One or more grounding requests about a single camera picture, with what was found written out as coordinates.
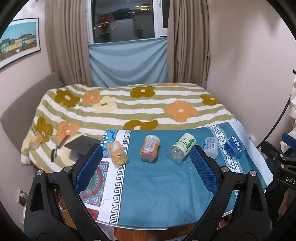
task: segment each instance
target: wooden floor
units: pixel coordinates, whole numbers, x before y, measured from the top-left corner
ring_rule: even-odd
[[[194,226],[195,224],[188,224],[161,231],[142,231],[134,229],[115,228],[114,235],[117,240],[120,241],[147,241],[151,238],[163,241],[187,235],[194,228]]]

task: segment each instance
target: water bottle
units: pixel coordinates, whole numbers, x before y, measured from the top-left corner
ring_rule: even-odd
[[[181,165],[185,156],[195,145],[195,137],[189,133],[185,133],[181,138],[168,150],[168,158],[174,163]]]
[[[218,139],[216,137],[207,137],[202,148],[208,157],[215,159],[218,156]]]

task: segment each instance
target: bottle label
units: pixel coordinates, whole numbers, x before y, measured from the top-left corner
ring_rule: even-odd
[[[111,143],[110,143],[111,150],[112,150],[112,151],[115,151],[115,150],[117,150],[117,149],[120,149],[121,147],[120,147],[119,144],[120,144],[119,141],[113,141],[113,142],[111,142]]]
[[[147,138],[148,140],[144,146],[144,152],[152,152],[156,144],[157,136],[149,135]]]
[[[232,142],[237,148],[240,148],[242,146],[234,136],[230,137],[229,141]]]
[[[204,144],[202,146],[202,149],[215,149],[215,138],[214,137],[209,137],[206,138],[204,141]]]
[[[191,148],[195,145],[196,140],[193,135],[189,133],[185,133],[181,138],[174,144],[181,149],[184,153],[184,156],[190,152]]]

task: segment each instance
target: orange bottle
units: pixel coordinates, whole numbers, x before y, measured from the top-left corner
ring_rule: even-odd
[[[140,156],[143,161],[153,162],[157,156],[159,146],[159,138],[154,135],[148,135],[145,138],[145,143],[141,148]]]

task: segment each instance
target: blue tablecloth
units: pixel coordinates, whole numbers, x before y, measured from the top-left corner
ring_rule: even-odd
[[[215,125],[225,138],[234,135],[240,140],[229,123]],[[118,225],[136,228],[164,228],[196,223],[213,194],[205,188],[199,174],[193,166],[190,155],[178,166],[167,158],[168,149],[184,133],[196,138],[196,144],[202,146],[204,139],[214,136],[215,131],[209,127],[180,131],[132,131],[128,146],[129,163],[126,164]],[[160,139],[160,147],[155,162],[143,162],[139,152],[147,135],[156,135]],[[220,166],[226,164],[225,155],[219,153],[216,162]],[[263,188],[267,187],[261,173],[253,163],[247,151],[237,160],[237,168],[247,173],[255,170]],[[226,208],[231,211],[236,200],[235,191]]]

